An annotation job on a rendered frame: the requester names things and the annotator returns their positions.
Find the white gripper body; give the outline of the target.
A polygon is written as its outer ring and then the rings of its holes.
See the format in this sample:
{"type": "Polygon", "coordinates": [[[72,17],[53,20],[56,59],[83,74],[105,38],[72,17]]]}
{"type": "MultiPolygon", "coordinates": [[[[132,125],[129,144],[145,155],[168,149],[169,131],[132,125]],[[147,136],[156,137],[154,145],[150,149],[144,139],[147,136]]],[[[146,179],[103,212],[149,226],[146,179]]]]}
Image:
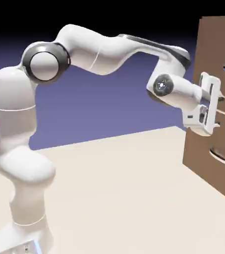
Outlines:
{"type": "Polygon", "coordinates": [[[201,136],[211,136],[216,123],[218,97],[221,96],[221,80],[215,76],[202,72],[199,80],[202,88],[202,99],[199,109],[199,123],[201,136]]]}

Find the brown drawer front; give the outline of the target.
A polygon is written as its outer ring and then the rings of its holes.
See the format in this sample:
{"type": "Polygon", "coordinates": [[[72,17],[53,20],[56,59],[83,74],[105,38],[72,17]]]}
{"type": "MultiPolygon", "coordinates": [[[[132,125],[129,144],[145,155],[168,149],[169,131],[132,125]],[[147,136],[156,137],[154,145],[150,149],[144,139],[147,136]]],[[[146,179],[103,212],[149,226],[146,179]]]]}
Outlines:
{"type": "Polygon", "coordinates": [[[217,113],[220,127],[211,136],[203,137],[190,129],[186,131],[183,164],[225,196],[225,164],[209,153],[210,148],[225,155],[225,115],[217,113]]]}
{"type": "MultiPolygon", "coordinates": [[[[205,71],[221,80],[221,92],[225,96],[225,16],[202,17],[199,22],[195,52],[193,81],[199,82],[205,71]]],[[[218,109],[225,112],[225,100],[218,109]]]]}

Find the brown wooden cabinet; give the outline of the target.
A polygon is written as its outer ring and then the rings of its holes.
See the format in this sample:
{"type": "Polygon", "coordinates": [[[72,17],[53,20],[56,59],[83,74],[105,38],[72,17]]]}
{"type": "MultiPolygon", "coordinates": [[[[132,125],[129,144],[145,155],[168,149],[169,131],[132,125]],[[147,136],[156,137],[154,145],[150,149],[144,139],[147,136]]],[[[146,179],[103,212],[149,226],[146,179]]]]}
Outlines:
{"type": "MultiPolygon", "coordinates": [[[[225,16],[203,17],[199,22],[193,82],[205,71],[221,80],[225,97],[225,16]]],[[[225,196],[225,99],[218,103],[220,127],[210,137],[187,129],[183,163],[225,196]]]]}

